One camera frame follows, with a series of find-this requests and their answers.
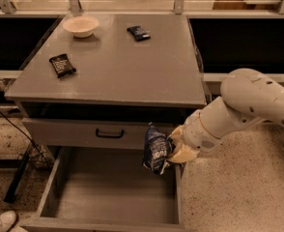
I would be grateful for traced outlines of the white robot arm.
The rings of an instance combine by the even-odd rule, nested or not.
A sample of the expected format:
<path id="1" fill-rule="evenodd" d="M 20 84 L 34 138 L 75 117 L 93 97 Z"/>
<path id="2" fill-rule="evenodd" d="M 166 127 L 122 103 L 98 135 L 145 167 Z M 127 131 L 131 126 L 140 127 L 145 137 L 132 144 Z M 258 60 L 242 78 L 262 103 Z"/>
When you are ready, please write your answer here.
<path id="1" fill-rule="evenodd" d="M 220 96 L 170 134 L 175 149 L 167 160 L 194 160 L 199 152 L 214 149 L 226 134 L 264 120 L 284 128 L 284 87 L 261 72 L 234 70 L 221 82 Z"/>

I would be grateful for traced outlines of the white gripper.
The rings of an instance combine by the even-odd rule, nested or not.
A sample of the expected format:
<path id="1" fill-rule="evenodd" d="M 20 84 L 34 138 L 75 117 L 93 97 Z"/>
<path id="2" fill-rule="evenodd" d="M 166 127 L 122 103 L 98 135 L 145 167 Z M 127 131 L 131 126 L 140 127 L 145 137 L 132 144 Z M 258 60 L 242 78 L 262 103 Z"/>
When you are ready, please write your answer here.
<path id="1" fill-rule="evenodd" d="M 221 142 L 217 129 L 219 119 L 216 113 L 208 109 L 198 109 L 185 120 L 183 126 L 177 126 L 169 135 L 176 146 L 167 160 L 173 163 L 184 163 L 195 160 L 199 150 L 210 152 Z"/>

